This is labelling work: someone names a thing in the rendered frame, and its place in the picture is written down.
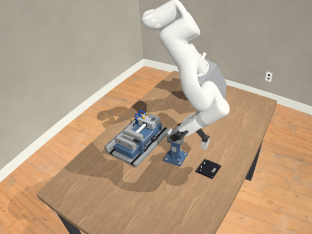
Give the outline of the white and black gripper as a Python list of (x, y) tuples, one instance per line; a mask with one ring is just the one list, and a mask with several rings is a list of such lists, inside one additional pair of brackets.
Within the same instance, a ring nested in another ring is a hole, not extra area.
[[(195, 113), (190, 114), (187, 116), (182, 123), (178, 124), (179, 128), (177, 133), (173, 134), (170, 136), (170, 138), (175, 142), (177, 140), (181, 140), (183, 137), (187, 137), (191, 135), (192, 133), (196, 132), (200, 128), (205, 128), (202, 127), (198, 124), (196, 118), (195, 118)], [(178, 135), (181, 133), (181, 135)]]

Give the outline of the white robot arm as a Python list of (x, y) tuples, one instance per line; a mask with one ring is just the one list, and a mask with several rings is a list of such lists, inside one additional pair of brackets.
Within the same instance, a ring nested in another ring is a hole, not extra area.
[(204, 76), (209, 64), (190, 43), (200, 36), (200, 30), (193, 17), (178, 0), (143, 13), (142, 23), (150, 30), (160, 30), (159, 40), (179, 70), (182, 90), (197, 110), (198, 124), (206, 127), (229, 114), (229, 105), (223, 99), (217, 86), (205, 81), (201, 86), (198, 78)]

